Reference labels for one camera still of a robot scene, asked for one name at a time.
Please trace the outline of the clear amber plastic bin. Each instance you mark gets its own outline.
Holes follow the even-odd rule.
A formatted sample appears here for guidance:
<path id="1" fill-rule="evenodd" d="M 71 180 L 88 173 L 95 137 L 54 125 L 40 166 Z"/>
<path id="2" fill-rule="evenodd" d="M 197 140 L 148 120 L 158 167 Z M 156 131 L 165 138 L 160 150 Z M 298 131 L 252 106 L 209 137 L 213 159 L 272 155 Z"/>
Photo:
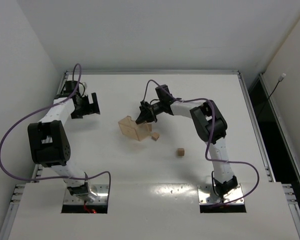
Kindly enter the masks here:
<path id="1" fill-rule="evenodd" d="M 139 142 L 151 135 L 151 131 L 146 122 L 136 124 L 130 116 L 126 116 L 118 121 L 118 125 L 123 135 Z"/>

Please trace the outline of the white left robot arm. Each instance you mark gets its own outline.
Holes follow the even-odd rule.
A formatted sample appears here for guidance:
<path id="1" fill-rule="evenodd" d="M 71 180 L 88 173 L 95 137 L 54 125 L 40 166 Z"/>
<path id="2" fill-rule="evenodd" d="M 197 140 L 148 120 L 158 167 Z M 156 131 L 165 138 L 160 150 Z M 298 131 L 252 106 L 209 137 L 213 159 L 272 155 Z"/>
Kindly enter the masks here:
<path id="1" fill-rule="evenodd" d="M 85 202 L 96 200 L 97 192 L 87 180 L 87 174 L 70 159 L 71 147 L 64 126 L 68 119 L 99 114 L 96 93 L 89 102 L 86 83 L 66 81 L 53 107 L 37 123 L 28 126 L 33 162 L 52 169 L 63 177 L 69 193 Z"/>

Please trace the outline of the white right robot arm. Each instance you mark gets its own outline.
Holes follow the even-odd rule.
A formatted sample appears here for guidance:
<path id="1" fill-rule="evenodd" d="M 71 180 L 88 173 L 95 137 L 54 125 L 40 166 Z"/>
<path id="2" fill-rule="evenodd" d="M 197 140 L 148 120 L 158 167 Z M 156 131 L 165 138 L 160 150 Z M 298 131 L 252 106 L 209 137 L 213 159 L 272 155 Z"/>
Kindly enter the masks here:
<path id="1" fill-rule="evenodd" d="M 227 123 L 212 100 L 199 102 L 198 100 L 183 100 L 175 98 L 167 85 L 160 85 L 156 89 L 158 101 L 140 102 L 140 114 L 136 124 L 157 122 L 157 116 L 167 113 L 174 116 L 190 118 L 193 121 L 199 138 L 206 143 L 206 156 L 213 165 L 214 192 L 222 198 L 238 185 L 237 178 L 231 168 L 226 150 Z"/>

